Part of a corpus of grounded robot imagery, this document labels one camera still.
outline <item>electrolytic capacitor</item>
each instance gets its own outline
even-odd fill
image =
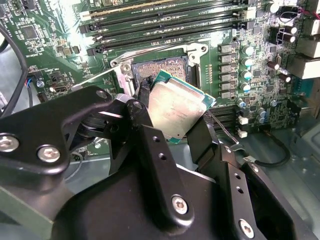
[[[286,83],[289,83],[291,81],[291,77],[289,77],[288,75],[285,75],[283,73],[280,73],[278,75],[279,79],[283,80]]]
[[[251,72],[249,72],[248,70],[243,70],[241,72],[241,76],[245,79],[245,80],[250,80],[252,78],[252,74]]]
[[[249,57],[245,57],[241,60],[241,63],[245,65],[246,67],[251,67],[254,64],[254,61],[250,59]]]
[[[242,98],[239,98],[236,101],[236,104],[239,106],[239,108],[244,108],[247,104],[242,100]]]
[[[298,28],[295,26],[285,26],[284,31],[288,34],[296,34],[298,32]]]
[[[241,83],[239,87],[241,90],[243,90],[245,92],[250,91],[250,89],[251,89],[251,86],[246,82]]]
[[[273,62],[273,61],[268,61],[268,63],[266,64],[269,68],[274,69],[274,70],[278,70],[280,68],[280,65]]]
[[[260,117],[262,117],[262,118],[265,118],[266,115],[267,115],[267,112],[266,112],[262,107],[259,108],[256,112],[257,112],[258,115],[259,115]]]
[[[245,45],[245,46],[242,48],[241,51],[242,51],[242,53],[244,53],[245,55],[251,56],[251,55],[255,52],[255,49],[254,49],[252,46]]]
[[[279,8],[280,8],[280,6],[277,3],[274,3],[274,2],[270,2],[266,6],[266,10],[271,14],[275,14],[276,12],[278,12]]]
[[[289,35],[289,34],[283,34],[283,41],[287,43],[293,43],[296,40],[295,36]]]

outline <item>mounting hole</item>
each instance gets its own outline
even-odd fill
[[[237,179],[241,179],[241,177],[237,173],[235,173],[234,175]]]
[[[236,189],[238,190],[239,193],[241,193],[241,194],[244,193],[244,191],[239,186],[237,186]]]
[[[159,153],[158,156],[161,160],[167,160],[167,157],[163,153]]]
[[[113,133],[113,134],[116,133],[118,130],[119,130],[119,126],[117,124],[113,124],[110,127],[110,132]]]
[[[160,143],[160,139],[157,136],[152,137],[153,141],[156,143]]]

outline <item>blue wire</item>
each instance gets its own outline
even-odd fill
[[[32,79],[29,79],[28,82],[26,83],[26,87],[30,88],[30,83],[31,83]]]

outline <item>silver screw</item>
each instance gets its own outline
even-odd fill
[[[44,146],[38,151],[38,157],[46,163],[54,163],[60,158],[60,152],[53,146]]]
[[[101,144],[100,144],[100,143],[96,143],[96,144],[94,145],[94,148],[95,148],[95,149],[101,148]]]
[[[96,91],[96,94],[97,94],[100,98],[103,98],[103,99],[106,99],[106,98],[108,97],[107,94],[106,94],[104,91],[101,91],[101,90]]]
[[[142,106],[141,106],[140,102],[138,102],[138,101],[134,101],[133,105],[136,106],[138,109],[142,109]]]
[[[259,172],[259,168],[257,168],[257,166],[256,166],[256,165],[251,164],[251,167],[253,168],[253,170],[254,170],[256,173],[258,173],[258,172]]]
[[[277,103],[276,100],[272,100],[272,101],[270,102],[270,106],[271,106],[271,107],[276,107],[277,105],[278,105],[278,103]]]
[[[240,219],[239,220],[239,226],[242,230],[242,232],[250,239],[253,239],[255,236],[254,230],[252,227],[247,223],[246,220]]]
[[[186,214],[188,211],[188,205],[187,205],[186,201],[180,196],[174,196],[172,198],[172,205],[173,205],[174,210],[178,214]]]
[[[0,136],[0,152],[9,153],[19,147],[19,141],[13,136]]]
[[[232,153],[231,149],[228,146],[224,146],[224,149],[228,152],[228,153]]]
[[[45,83],[43,81],[36,81],[36,86],[38,88],[44,88],[45,87]]]

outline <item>green circuit board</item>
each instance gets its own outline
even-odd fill
[[[295,6],[297,0],[275,1]],[[132,93],[139,81],[163,69],[216,99],[214,109],[225,112],[220,120],[237,130],[239,99],[245,103],[247,129],[271,124],[290,126],[287,101],[293,84],[283,82],[267,67],[278,62],[286,67],[295,43],[270,43],[270,28],[283,27],[279,16],[268,12],[266,0],[7,0],[0,1],[0,20],[26,56],[29,77],[40,101],[68,94],[81,84],[116,64],[134,51],[156,49],[127,58],[118,71],[85,83],[111,95]],[[294,25],[300,34],[302,19]],[[244,54],[252,47],[252,55]],[[244,65],[250,58],[253,65]],[[251,73],[246,81],[243,72]],[[243,83],[251,89],[243,90]],[[257,119],[263,108],[264,123]],[[88,154],[102,154],[107,142],[94,142]]]

